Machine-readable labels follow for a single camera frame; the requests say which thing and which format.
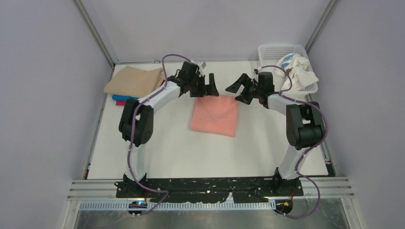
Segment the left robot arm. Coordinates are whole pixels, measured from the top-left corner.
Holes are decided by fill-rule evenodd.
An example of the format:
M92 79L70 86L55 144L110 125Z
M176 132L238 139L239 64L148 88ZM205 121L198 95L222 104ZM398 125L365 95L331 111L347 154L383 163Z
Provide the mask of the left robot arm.
M146 143L154 132L154 115L165 105L184 94L190 97L219 96L213 73L203 74L197 63L184 61L172 76L165 76L162 86L141 99L128 99L118 130L129 143L124 184L150 190L141 180L146 176L144 156Z

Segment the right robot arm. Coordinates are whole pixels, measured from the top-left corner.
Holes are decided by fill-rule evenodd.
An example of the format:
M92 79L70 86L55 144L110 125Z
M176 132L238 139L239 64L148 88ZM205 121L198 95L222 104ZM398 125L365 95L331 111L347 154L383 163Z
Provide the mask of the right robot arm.
M277 111L286 117L289 146L280 166L275 169L271 184L274 191L280 187L295 185L297 178L301 176L300 170L307 155L326 135L319 104L299 102L283 96L275 90L271 72L260 72L257 79L244 73L228 86L226 91L235 94L241 87L243 90L235 100L251 104L253 99L257 99L264 108Z

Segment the salmon pink t-shirt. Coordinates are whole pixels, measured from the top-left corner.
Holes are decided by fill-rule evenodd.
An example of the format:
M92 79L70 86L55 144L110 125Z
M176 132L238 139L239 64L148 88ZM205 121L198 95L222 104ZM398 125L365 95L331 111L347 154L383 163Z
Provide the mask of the salmon pink t-shirt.
M236 136L238 102L227 95L196 98L190 129L210 134Z

